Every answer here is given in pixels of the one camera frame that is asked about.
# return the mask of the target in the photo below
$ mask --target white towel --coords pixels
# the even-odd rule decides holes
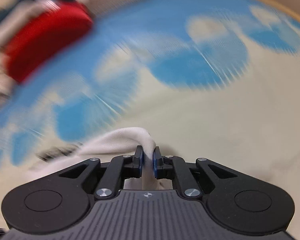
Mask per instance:
[[[108,132],[98,136],[76,150],[71,156],[61,156],[49,162],[42,162],[35,169],[28,172],[31,180],[47,176],[69,166],[82,162],[92,157],[126,153],[133,154],[137,145],[143,147],[143,169],[141,179],[127,179],[125,189],[156,190],[162,189],[159,181],[155,179],[153,172],[153,151],[156,146],[150,134],[140,127],[128,127]]]

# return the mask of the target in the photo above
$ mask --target round black pad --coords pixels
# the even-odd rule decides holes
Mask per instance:
[[[208,197],[207,208],[220,224],[246,235],[285,230],[294,214],[288,193],[247,175],[220,179]]]
[[[234,197],[238,207],[250,212],[261,212],[267,210],[272,203],[271,198],[257,190],[245,190]]]
[[[41,235],[75,224],[89,207],[87,194],[75,180],[52,174],[10,191],[1,210],[10,228]]]
[[[62,202],[62,196],[52,190],[38,190],[25,199],[27,208],[33,211],[49,211],[57,208]]]

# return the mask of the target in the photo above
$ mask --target silver bolt head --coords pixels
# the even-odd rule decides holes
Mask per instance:
[[[108,188],[101,188],[97,190],[96,194],[99,197],[108,197],[112,194],[112,191]]]
[[[185,195],[188,197],[197,197],[200,195],[200,191],[195,188],[188,188],[185,190]]]

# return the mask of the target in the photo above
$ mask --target white cloth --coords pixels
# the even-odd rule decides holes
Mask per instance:
[[[142,177],[141,180],[126,180],[124,188],[143,190],[159,189],[160,184],[154,177],[152,162],[153,151],[156,144],[150,134],[144,128],[140,127],[117,129],[96,137],[80,147],[71,156],[62,156],[48,163],[40,163],[39,166],[36,166],[28,172],[28,176],[31,180],[38,179],[91,157],[99,157],[102,161],[102,156],[100,155],[104,154],[122,155],[125,153],[133,153],[137,145],[141,145],[145,153],[143,156]]]
[[[45,11],[57,10],[58,6],[51,0],[25,0],[0,23],[0,50],[13,36],[18,33],[31,19]]]

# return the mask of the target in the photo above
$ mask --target red cloth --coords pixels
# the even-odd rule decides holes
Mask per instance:
[[[7,45],[8,75],[21,83],[42,62],[92,28],[84,5],[59,2],[60,9],[29,22]]]

